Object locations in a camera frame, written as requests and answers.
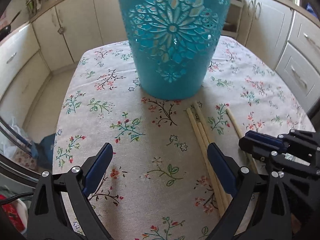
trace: turquoise bucket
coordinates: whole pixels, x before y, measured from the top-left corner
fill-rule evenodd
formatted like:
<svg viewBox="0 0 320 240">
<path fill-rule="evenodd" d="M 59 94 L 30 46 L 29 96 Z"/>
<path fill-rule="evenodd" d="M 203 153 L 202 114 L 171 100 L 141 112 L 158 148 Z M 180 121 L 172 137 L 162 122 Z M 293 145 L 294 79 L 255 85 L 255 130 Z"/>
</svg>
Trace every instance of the turquoise bucket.
<svg viewBox="0 0 320 240">
<path fill-rule="evenodd" d="M 119 0 L 141 87 L 165 100 L 193 96 L 216 49 L 230 0 Z"/>
</svg>

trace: red object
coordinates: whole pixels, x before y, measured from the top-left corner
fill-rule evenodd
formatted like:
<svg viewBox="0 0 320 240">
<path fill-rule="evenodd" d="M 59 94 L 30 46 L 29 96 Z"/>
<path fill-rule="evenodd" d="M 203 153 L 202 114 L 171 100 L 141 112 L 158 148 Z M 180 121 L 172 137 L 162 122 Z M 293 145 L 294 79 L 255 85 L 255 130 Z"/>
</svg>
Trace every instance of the red object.
<svg viewBox="0 0 320 240">
<path fill-rule="evenodd" d="M 5 196 L 0 195 L 0 200 L 6 199 Z M 14 207 L 14 205 L 12 204 L 7 204 L 7 205 L 3 205 L 2 209 L 4 210 L 4 212 L 7 214 L 9 220 L 11 221 L 11 223 L 14 225 L 14 227 L 19 231 L 22 232 L 25 227 L 17 213 L 16 208 Z"/>
</svg>

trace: floral tablecloth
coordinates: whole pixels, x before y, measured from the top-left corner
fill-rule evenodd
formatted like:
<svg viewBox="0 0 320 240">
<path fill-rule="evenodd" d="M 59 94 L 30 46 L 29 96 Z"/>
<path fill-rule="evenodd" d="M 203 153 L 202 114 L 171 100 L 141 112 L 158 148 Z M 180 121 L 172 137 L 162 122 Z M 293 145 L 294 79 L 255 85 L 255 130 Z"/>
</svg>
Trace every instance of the floral tablecloth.
<svg viewBox="0 0 320 240">
<path fill-rule="evenodd" d="M 281 78 L 232 38 L 220 37 L 202 88 L 183 101 L 163 101 L 143 91 L 127 41 L 86 52 L 61 109 L 53 172 L 81 166 L 105 142 L 112 144 L 112 162 L 89 200 L 114 239 L 204 239 L 219 221 L 186 113 L 195 100 L 217 145 L 240 166 L 246 165 L 245 158 L 227 107 L 243 133 L 313 131 Z M 82 233 L 64 199 L 74 230 Z M 253 195 L 239 232 L 256 199 Z"/>
</svg>

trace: blue gripper pad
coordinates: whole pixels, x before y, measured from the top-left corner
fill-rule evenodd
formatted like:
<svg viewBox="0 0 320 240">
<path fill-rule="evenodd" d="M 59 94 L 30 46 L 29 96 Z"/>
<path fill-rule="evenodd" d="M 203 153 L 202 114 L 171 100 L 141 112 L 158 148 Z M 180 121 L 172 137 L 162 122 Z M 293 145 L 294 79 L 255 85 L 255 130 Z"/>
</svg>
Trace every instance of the blue gripper pad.
<svg viewBox="0 0 320 240">
<path fill-rule="evenodd" d="M 86 197 L 89 197 L 91 193 L 96 191 L 113 157 L 111 144 L 108 144 L 105 148 L 101 149 L 101 151 L 102 152 L 98 153 L 98 158 L 87 173 L 87 176 L 84 178 L 85 186 L 82 192 Z"/>
<path fill-rule="evenodd" d="M 245 137 L 249 137 L 255 139 L 257 141 L 267 143 L 273 146 L 278 147 L 281 151 L 285 152 L 285 147 L 281 139 L 269 136 L 267 134 L 258 133 L 255 131 L 248 131 L 244 135 Z"/>
<path fill-rule="evenodd" d="M 231 194 L 232 197 L 235 197 L 238 193 L 236 177 L 225 161 L 223 153 L 215 143 L 211 143 L 208 146 L 207 154 L 208 160 L 223 186 L 224 191 Z"/>
</svg>

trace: black cable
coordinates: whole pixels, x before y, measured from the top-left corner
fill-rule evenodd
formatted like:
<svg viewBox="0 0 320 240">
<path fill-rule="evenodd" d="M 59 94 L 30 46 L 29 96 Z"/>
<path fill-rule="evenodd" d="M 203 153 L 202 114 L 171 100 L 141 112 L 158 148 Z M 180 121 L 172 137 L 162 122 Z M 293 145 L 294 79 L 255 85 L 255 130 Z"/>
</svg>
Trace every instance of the black cable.
<svg viewBox="0 0 320 240">
<path fill-rule="evenodd" d="M 2 205 L 6 205 L 11 203 L 12 201 L 17 200 L 18 198 L 22 198 L 22 197 L 28 197 L 28 196 L 32 196 L 33 192 L 27 192 L 27 193 L 22 193 L 22 194 L 18 194 L 18 195 L 14 195 L 12 197 L 0 200 L 0 206 Z"/>
</svg>

